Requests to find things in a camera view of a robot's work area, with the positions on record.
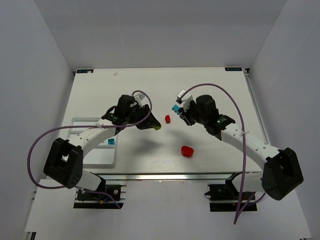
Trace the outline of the green lego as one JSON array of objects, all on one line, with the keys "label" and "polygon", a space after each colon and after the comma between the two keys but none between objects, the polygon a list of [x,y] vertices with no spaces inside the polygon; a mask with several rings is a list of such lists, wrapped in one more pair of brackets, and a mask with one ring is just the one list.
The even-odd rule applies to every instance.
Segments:
[{"label": "green lego", "polygon": [[160,130],[162,128],[162,126],[155,126],[154,129],[157,131],[157,130]]}]

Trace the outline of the small red lego brick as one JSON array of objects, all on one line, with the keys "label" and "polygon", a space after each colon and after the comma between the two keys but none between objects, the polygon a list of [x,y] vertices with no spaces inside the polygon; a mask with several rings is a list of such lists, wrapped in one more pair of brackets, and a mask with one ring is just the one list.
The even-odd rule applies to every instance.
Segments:
[{"label": "small red lego brick", "polygon": [[169,115],[166,115],[164,120],[165,120],[166,124],[170,124],[171,123],[171,117]]}]

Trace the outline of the long cyan lego brick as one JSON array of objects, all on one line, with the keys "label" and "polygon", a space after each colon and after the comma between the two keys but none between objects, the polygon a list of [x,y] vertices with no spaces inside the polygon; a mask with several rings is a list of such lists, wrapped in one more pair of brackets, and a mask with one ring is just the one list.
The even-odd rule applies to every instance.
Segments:
[{"label": "long cyan lego brick", "polygon": [[176,105],[176,104],[171,108],[171,110],[177,115],[181,114],[180,107],[178,105]]}]

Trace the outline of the small cyan lego brick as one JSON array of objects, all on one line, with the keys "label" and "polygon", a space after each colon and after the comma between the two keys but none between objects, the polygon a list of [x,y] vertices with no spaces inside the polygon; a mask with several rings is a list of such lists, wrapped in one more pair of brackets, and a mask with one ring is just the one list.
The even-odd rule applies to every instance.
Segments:
[{"label": "small cyan lego brick", "polygon": [[115,145],[115,144],[116,144],[116,140],[115,140],[114,138],[109,138],[109,139],[107,140],[107,144],[108,144],[108,145]]}]

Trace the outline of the large red rounded lego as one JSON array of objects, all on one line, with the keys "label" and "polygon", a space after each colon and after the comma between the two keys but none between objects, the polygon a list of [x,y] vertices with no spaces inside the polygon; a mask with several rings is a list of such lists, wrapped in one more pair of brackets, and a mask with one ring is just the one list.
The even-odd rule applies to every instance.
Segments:
[{"label": "large red rounded lego", "polygon": [[182,146],[181,149],[180,149],[180,153],[183,157],[185,158],[192,158],[193,155],[194,155],[194,149],[192,147],[189,147],[189,146]]}]

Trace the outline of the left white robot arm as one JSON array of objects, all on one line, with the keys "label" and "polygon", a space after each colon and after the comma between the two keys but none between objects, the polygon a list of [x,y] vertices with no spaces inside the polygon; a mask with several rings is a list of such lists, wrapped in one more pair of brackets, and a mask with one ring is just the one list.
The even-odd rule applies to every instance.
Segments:
[{"label": "left white robot arm", "polygon": [[98,145],[126,128],[160,130],[162,125],[152,114],[152,103],[142,103],[143,99],[148,98],[145,92],[139,90],[131,95],[123,94],[117,105],[108,109],[95,126],[69,139],[57,138],[49,151],[44,174],[67,189],[82,189],[94,199],[109,197],[105,179],[84,170],[84,158]]}]

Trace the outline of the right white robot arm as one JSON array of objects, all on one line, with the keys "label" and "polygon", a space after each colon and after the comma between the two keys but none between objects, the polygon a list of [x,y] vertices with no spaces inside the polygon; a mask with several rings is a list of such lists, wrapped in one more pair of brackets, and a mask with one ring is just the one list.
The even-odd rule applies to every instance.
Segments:
[{"label": "right white robot arm", "polygon": [[303,183],[294,150],[289,147],[280,149],[244,132],[234,119],[219,113],[210,95],[194,99],[188,94],[177,102],[181,104],[178,114],[188,126],[204,126],[210,135],[235,147],[260,167],[260,172],[234,173],[227,178],[225,184],[233,194],[261,192],[280,201]]}]

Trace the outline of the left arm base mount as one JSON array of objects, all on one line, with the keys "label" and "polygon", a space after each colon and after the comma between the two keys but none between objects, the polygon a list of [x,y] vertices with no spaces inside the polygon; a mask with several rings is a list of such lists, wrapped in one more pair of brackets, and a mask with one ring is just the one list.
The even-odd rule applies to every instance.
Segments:
[{"label": "left arm base mount", "polygon": [[74,209],[120,210],[126,199],[127,186],[122,184],[107,184],[106,194],[89,193],[77,190]]}]

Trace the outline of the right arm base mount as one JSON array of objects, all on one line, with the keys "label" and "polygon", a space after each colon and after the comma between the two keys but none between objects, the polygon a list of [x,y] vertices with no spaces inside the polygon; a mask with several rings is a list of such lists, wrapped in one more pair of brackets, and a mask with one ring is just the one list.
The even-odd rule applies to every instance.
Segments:
[{"label": "right arm base mount", "polygon": [[[236,212],[239,193],[231,190],[225,183],[208,184],[208,191],[204,196],[209,200],[209,210],[212,213],[228,213]],[[243,192],[241,197],[240,209],[252,195],[251,192]],[[244,208],[243,212],[256,212],[257,204],[255,195],[251,198],[249,204]]]}]

